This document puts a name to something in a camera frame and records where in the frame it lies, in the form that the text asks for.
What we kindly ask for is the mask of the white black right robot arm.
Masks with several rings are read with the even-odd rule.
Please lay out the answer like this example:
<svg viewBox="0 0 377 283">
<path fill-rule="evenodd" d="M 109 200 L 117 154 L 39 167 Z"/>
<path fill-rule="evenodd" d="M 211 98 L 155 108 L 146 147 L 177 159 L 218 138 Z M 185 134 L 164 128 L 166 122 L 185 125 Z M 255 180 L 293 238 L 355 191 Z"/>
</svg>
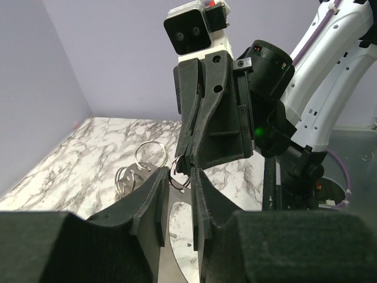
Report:
<svg viewBox="0 0 377 283">
<path fill-rule="evenodd" d="M 376 61 L 376 2 L 321 1 L 291 54 L 256 40 L 234 58 L 224 1 L 169 11 L 164 28 L 178 54 L 181 115 L 174 163 L 190 176 L 254 152 L 282 165 L 267 175 L 264 209 L 312 210 L 333 127 Z"/>
</svg>

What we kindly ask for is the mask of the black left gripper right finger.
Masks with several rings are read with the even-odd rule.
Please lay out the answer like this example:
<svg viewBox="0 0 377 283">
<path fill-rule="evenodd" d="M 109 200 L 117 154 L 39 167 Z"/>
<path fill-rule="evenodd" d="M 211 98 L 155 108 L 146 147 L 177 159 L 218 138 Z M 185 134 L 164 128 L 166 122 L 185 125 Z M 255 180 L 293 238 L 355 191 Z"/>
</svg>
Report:
<svg viewBox="0 0 377 283">
<path fill-rule="evenodd" d="M 376 235 L 327 211 L 245 211 L 191 171 L 201 282 L 375 282 Z"/>
</svg>

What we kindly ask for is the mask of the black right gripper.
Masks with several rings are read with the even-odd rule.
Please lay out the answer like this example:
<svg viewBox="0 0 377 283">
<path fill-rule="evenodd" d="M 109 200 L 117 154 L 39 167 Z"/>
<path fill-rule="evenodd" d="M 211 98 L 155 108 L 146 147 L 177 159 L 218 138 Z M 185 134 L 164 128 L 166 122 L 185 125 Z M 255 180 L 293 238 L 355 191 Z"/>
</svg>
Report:
<svg viewBox="0 0 377 283">
<path fill-rule="evenodd" d="M 226 51 L 182 61 L 173 70 L 181 130 L 178 171 L 208 169 L 253 153 L 247 86 L 251 64 L 239 68 Z"/>
</svg>

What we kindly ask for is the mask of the split keyring five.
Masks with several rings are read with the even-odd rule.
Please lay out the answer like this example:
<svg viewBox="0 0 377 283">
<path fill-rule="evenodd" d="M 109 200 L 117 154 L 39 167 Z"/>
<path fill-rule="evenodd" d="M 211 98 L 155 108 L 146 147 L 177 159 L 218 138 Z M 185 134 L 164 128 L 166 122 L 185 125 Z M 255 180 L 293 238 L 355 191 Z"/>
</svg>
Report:
<svg viewBox="0 0 377 283">
<path fill-rule="evenodd" d="M 168 170 L 168 180 L 173 189 L 178 190 L 180 193 L 184 193 L 189 188 L 191 177 L 187 177 L 184 173 L 177 170 L 178 161 L 182 156 L 177 156 L 171 162 Z M 182 183 L 182 179 L 176 180 L 177 175 L 186 176 L 186 180 Z"/>
</svg>

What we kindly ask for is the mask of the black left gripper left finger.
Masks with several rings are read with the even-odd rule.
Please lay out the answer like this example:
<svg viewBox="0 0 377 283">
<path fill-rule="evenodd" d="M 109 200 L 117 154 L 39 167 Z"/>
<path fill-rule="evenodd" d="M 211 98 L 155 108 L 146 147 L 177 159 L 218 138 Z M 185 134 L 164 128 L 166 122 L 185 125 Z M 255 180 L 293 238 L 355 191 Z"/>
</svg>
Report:
<svg viewBox="0 0 377 283">
<path fill-rule="evenodd" d="M 82 219 L 71 212 L 2 212 L 2 282 L 157 282 L 168 170 Z"/>
</svg>

